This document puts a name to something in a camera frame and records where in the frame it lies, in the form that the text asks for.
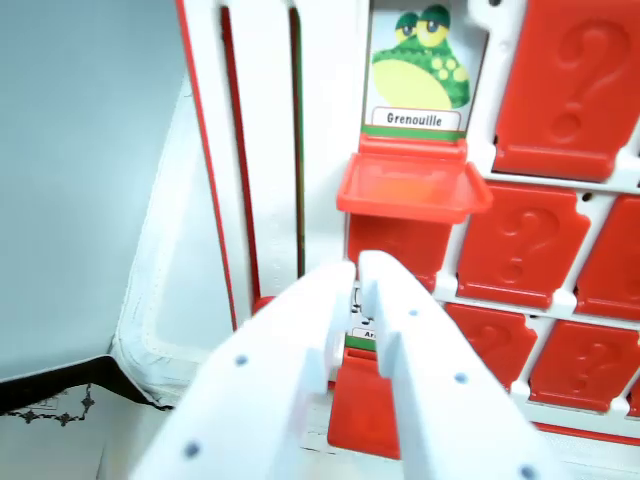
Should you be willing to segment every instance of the question mark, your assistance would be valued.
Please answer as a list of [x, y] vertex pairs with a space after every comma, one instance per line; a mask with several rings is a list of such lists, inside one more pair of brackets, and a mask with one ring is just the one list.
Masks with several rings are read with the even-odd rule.
[[576, 357], [577, 360], [586, 365], [582, 372], [571, 380], [571, 390], [574, 393], [584, 392], [588, 387], [589, 379], [597, 376], [598, 373], [604, 373], [603, 371], [616, 367], [619, 357], [619, 350], [611, 345], [600, 342], [590, 344], [583, 354]]
[[579, 80], [565, 111], [551, 124], [551, 133], [559, 142], [575, 140], [581, 128], [579, 114], [585, 97], [611, 84], [627, 63], [630, 51], [631, 42], [624, 28], [606, 20], [587, 20], [565, 34], [558, 60]]
[[536, 250], [548, 245], [560, 230], [560, 221], [549, 210], [524, 208], [515, 210], [505, 217], [502, 231], [507, 236], [519, 240], [508, 263], [500, 270], [505, 283], [515, 283], [524, 274], [523, 265]]

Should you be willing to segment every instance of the red stripe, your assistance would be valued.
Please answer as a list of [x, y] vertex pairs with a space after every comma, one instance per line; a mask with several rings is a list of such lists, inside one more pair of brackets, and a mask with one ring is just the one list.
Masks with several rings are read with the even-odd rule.
[[[227, 293], [229, 295], [229, 305], [231, 307], [231, 324], [232, 324], [233, 330], [235, 331], [238, 328], [238, 325], [236, 321], [233, 294], [231, 292], [231, 276], [229, 273], [227, 249], [225, 246], [224, 233], [222, 230], [222, 220], [220, 217], [220, 205], [218, 203], [218, 194], [216, 191], [216, 184], [215, 184], [215, 172], [213, 171], [213, 163], [212, 163], [211, 154], [209, 151], [209, 138], [207, 136], [207, 129], [205, 127], [204, 114], [202, 112], [202, 97], [200, 95], [200, 88], [198, 87], [198, 78], [196, 75], [196, 69], [193, 61], [193, 49], [191, 47], [191, 40], [189, 37], [189, 26], [187, 24], [187, 16], [185, 11], [184, 1], [185, 0], [176, 0], [176, 8], [178, 11], [178, 19], [180, 21], [182, 40], [184, 43], [184, 49], [187, 57], [187, 67], [189, 69], [189, 76], [191, 77], [191, 87], [193, 90], [193, 96], [194, 96], [195, 105], [196, 105], [196, 113], [198, 115], [198, 122], [200, 124], [200, 135], [202, 136], [202, 146], [204, 149], [205, 158], [207, 160], [207, 170], [209, 172], [209, 183], [211, 185], [211, 196], [213, 199], [213, 210], [214, 210], [216, 221], [217, 221], [218, 237], [220, 239], [220, 250], [222, 252], [222, 263], [224, 267], [224, 277], [227, 284]], [[246, 176], [245, 173], [246, 173], [246, 165], [245, 165], [245, 172], [243, 173], [243, 176]], [[247, 203], [247, 195], [248, 195], [248, 189], [245, 189], [245, 208]], [[250, 213], [248, 212], [247, 222], [250, 221], [250, 218], [251, 216], [250, 216]], [[251, 225], [251, 232], [253, 232], [253, 222], [251, 222], [250, 225]]]

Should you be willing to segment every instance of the red tile with question mark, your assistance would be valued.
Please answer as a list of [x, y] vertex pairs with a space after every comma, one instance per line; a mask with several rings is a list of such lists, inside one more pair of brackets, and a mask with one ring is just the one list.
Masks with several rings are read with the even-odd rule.
[[358, 263], [363, 250], [382, 250], [398, 259], [432, 291], [442, 267], [451, 225], [401, 218], [351, 215], [348, 257]]
[[604, 181], [638, 120], [637, 0], [527, 2], [494, 170]]
[[631, 389], [629, 405], [631, 406], [629, 415], [632, 417], [640, 417], [640, 380], [638, 380]]
[[578, 277], [576, 312], [640, 321], [640, 197], [621, 195]]
[[638, 332], [557, 321], [531, 373], [530, 399], [606, 412], [639, 367]]
[[524, 367], [538, 336], [519, 313], [449, 303], [446, 312], [493, 372], [509, 390]]
[[471, 218], [458, 263], [458, 294], [548, 308], [589, 228], [575, 192], [490, 184], [493, 207]]

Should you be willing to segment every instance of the white plastic piece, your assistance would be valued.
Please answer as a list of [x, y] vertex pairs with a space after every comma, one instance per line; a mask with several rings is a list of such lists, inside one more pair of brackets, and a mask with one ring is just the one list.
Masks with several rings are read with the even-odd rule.
[[200, 108], [224, 232], [230, 289], [238, 325], [251, 317], [251, 265], [220, 7], [216, 0], [184, 0], [186, 34], [200, 92]]
[[383, 252], [363, 252], [358, 267], [380, 375], [391, 379], [405, 478], [568, 478], [415, 277]]
[[325, 266], [246, 322], [202, 366], [132, 478], [299, 478], [306, 406], [327, 390], [354, 278], [350, 262]]
[[343, 258], [338, 187], [358, 148], [368, 0], [296, 0], [302, 42], [305, 267]]
[[230, 1], [260, 295], [298, 278], [289, 7]]
[[467, 161], [474, 163], [484, 177], [491, 172], [496, 157], [493, 143], [496, 124], [517, 51], [526, 3], [526, 0], [513, 0], [492, 6], [487, 0], [467, 0], [470, 20], [489, 33], [467, 129]]

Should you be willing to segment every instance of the red plastic flap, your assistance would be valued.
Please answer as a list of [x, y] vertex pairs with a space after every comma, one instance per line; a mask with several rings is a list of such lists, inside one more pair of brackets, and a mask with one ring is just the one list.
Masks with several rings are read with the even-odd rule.
[[589, 228], [575, 192], [492, 184], [494, 204], [471, 219], [458, 263], [458, 294], [548, 308]]
[[338, 191], [339, 210], [378, 217], [461, 223], [491, 206], [475, 166], [446, 158], [356, 153]]
[[638, 367], [638, 332], [558, 321], [531, 374], [531, 400], [606, 412]]
[[357, 263], [363, 250], [387, 252], [433, 291], [450, 232], [445, 223], [352, 215], [347, 255]]
[[509, 390], [518, 378], [538, 336], [524, 315], [449, 303], [446, 312], [478, 356]]
[[495, 170], [609, 177], [640, 111], [639, 18], [638, 0], [527, 2]]
[[335, 447], [400, 458], [391, 380], [378, 374], [375, 353], [345, 349], [327, 441]]
[[618, 198], [577, 284], [577, 312], [640, 321], [640, 197]]

